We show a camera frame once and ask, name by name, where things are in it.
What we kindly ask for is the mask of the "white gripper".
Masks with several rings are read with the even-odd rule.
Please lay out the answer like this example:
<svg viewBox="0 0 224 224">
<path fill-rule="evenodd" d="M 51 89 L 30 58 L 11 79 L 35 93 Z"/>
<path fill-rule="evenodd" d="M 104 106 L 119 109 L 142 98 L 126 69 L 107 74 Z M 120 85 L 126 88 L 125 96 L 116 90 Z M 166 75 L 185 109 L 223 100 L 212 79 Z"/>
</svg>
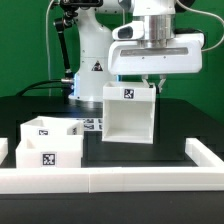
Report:
<svg viewBox="0 0 224 224">
<path fill-rule="evenodd" d="M 157 94 L 163 90 L 167 74 L 197 73 L 202 68 L 202 33 L 177 33 L 159 41 L 144 39 L 142 21 L 134 21 L 113 30 L 114 42 L 108 54 L 108 70 L 113 75 L 160 75 Z"/>
</svg>

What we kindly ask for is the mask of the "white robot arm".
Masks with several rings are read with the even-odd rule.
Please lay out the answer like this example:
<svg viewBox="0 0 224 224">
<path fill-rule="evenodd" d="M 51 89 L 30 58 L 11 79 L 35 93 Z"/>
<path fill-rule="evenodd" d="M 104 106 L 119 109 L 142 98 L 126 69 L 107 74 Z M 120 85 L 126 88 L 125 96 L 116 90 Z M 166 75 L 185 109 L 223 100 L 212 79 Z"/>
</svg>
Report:
<svg viewBox="0 0 224 224">
<path fill-rule="evenodd" d="M 98 13 L 130 12 L 133 20 L 114 30 L 101 25 Z M 99 103 L 103 86 L 118 75 L 197 73 L 202 68 L 202 32 L 174 28 L 177 0 L 103 0 L 99 8 L 78 10 L 80 67 L 71 98 Z"/>
</svg>

